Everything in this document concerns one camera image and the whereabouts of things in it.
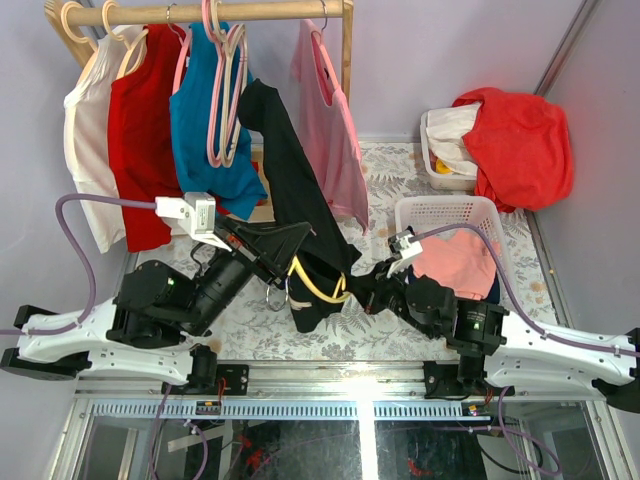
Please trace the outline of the yellow hanger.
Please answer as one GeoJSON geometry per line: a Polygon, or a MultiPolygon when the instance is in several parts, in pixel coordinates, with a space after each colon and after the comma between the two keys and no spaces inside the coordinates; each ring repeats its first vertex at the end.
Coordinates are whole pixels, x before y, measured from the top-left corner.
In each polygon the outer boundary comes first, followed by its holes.
{"type": "Polygon", "coordinates": [[[269,310],[279,312],[283,310],[285,304],[291,300],[290,280],[294,275],[296,275],[301,280],[303,285],[313,296],[325,303],[331,305],[339,305],[346,302],[347,299],[351,296],[351,293],[347,291],[347,279],[344,273],[341,273],[339,275],[339,278],[334,285],[333,293],[331,295],[328,295],[316,286],[311,277],[307,274],[299,258],[297,256],[294,256],[288,267],[287,273],[279,283],[277,283],[275,280],[271,280],[266,283],[265,302],[269,310]],[[284,291],[285,299],[281,303],[274,304],[271,302],[270,294],[272,288],[279,288],[284,291]]]}

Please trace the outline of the black t shirt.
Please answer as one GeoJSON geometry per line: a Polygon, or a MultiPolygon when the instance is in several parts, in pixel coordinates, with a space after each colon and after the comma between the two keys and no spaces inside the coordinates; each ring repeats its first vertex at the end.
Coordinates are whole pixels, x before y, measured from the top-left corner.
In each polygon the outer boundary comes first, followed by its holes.
{"type": "MultiPolygon", "coordinates": [[[[249,83],[238,105],[241,125],[263,137],[263,168],[269,182],[277,225],[308,222],[311,232],[296,256],[312,281],[331,295],[341,273],[348,280],[361,257],[330,211],[312,167],[295,133],[278,90],[261,80],[249,83]]],[[[313,296],[294,275],[290,309],[296,329],[310,333],[327,317],[342,310],[313,296]]]]}

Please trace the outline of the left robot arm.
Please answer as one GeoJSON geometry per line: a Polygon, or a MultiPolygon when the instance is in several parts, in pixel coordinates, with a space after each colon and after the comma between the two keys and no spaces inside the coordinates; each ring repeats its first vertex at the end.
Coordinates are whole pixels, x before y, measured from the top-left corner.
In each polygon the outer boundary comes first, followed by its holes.
{"type": "Polygon", "coordinates": [[[311,226],[222,219],[221,246],[188,277],[166,263],[146,261],[126,274],[118,294],[77,313],[19,308],[22,335],[4,351],[1,368],[36,380],[80,375],[146,378],[178,395],[216,395],[222,383],[210,345],[214,321],[254,277],[282,288],[311,226]]]}

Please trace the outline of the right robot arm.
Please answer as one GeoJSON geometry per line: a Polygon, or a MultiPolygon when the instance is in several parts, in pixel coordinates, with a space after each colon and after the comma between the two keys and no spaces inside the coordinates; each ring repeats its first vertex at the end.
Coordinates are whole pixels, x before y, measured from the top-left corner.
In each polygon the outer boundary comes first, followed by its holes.
{"type": "Polygon", "coordinates": [[[639,411],[639,331],[585,332],[535,322],[500,305],[463,299],[422,276],[379,263],[356,297],[370,314],[388,310],[459,356],[456,389],[567,395],[603,399],[617,410],[639,411]]]}

